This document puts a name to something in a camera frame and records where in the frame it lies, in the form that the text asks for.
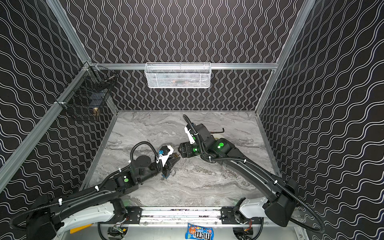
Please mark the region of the blue padlock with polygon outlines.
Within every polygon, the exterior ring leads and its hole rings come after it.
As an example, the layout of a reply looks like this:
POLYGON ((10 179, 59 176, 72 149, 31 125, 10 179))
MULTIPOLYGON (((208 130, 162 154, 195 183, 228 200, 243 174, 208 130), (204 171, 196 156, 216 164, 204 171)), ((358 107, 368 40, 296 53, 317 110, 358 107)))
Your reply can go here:
POLYGON ((162 174, 162 177, 164 179, 168 179, 169 177, 174 177, 176 173, 176 170, 167 170, 165 173, 162 174))

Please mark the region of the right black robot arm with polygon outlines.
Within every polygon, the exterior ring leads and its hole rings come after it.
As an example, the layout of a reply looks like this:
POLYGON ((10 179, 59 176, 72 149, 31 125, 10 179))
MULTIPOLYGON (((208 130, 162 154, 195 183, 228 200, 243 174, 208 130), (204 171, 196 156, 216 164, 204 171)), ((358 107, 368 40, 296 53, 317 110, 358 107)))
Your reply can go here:
POLYGON ((255 186, 266 198, 262 209, 268 219, 280 227, 292 222, 310 232, 323 234, 325 223, 308 204, 298 196, 298 184, 294 180, 283 180, 245 156, 239 148, 227 139, 215 139, 203 124, 195 125, 187 115, 183 115, 187 125, 185 132, 188 142, 179 146, 184 158, 200 157, 209 164, 219 164, 239 173, 255 186), (311 227, 294 219, 297 206, 307 210, 318 222, 318 227, 311 227))

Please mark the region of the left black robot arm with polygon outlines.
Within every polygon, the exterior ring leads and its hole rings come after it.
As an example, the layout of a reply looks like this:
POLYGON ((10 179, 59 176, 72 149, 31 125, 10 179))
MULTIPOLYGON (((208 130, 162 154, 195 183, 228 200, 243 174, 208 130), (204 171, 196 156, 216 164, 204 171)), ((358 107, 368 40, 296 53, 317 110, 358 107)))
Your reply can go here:
POLYGON ((89 223, 120 223, 127 217, 122 197, 136 191, 157 175, 169 175, 180 160, 172 146, 154 146, 142 141, 133 147, 131 162, 109 174, 101 183, 70 195, 40 196, 33 206, 9 220, 10 228, 26 233, 28 240, 52 240, 69 229, 78 215, 89 223))

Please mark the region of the black yellow pry tool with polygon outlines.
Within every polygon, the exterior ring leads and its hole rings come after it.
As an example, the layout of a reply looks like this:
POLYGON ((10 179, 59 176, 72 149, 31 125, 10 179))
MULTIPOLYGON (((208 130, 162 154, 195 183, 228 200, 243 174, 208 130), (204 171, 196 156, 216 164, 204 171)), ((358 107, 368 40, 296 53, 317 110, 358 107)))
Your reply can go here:
POLYGON ((210 134, 222 134, 222 133, 224 133, 225 132, 225 129, 224 128, 222 128, 220 131, 210 131, 210 134))

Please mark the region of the m&m candy bag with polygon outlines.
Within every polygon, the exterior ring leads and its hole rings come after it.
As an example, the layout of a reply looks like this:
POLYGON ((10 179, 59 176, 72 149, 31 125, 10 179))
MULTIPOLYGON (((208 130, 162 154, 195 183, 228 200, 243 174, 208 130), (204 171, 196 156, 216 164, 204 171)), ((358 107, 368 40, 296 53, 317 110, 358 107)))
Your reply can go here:
POLYGON ((213 228, 201 227, 188 223, 187 232, 185 234, 186 240, 213 240, 213 228))

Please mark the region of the white mesh basket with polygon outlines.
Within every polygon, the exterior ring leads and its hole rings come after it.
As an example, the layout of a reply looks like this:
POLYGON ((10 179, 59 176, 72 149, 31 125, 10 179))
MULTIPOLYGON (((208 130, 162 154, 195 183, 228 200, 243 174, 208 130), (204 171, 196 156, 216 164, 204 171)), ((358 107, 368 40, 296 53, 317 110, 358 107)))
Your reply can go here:
POLYGON ((148 62, 144 72, 148 87, 153 89, 207 89, 211 86, 209 62, 148 62))

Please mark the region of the brass item in basket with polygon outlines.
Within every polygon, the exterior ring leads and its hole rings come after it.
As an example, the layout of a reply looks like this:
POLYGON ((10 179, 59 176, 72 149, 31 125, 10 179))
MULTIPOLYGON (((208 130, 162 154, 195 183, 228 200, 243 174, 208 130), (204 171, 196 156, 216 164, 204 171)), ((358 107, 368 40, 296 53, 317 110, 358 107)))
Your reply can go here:
POLYGON ((93 108, 93 116, 94 118, 98 118, 100 116, 99 108, 93 108))

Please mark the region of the yellow block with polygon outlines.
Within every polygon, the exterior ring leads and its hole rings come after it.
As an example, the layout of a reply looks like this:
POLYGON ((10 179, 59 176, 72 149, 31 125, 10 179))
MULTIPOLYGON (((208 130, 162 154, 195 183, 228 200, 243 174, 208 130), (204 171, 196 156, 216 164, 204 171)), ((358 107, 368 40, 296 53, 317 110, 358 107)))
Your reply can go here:
POLYGON ((74 233, 77 233, 77 232, 82 231, 84 229, 87 229, 87 228, 91 227, 92 225, 93 224, 88 224, 88 225, 85 225, 85 226, 73 228, 73 229, 70 230, 70 234, 74 234, 74 233))

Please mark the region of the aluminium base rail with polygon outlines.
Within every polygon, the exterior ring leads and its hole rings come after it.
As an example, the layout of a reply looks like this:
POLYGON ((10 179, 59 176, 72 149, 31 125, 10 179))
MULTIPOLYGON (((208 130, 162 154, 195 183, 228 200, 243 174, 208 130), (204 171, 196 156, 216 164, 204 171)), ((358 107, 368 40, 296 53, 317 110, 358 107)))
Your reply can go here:
POLYGON ((123 227, 247 227, 248 221, 235 218, 233 207, 128 207, 128 220, 123 227))

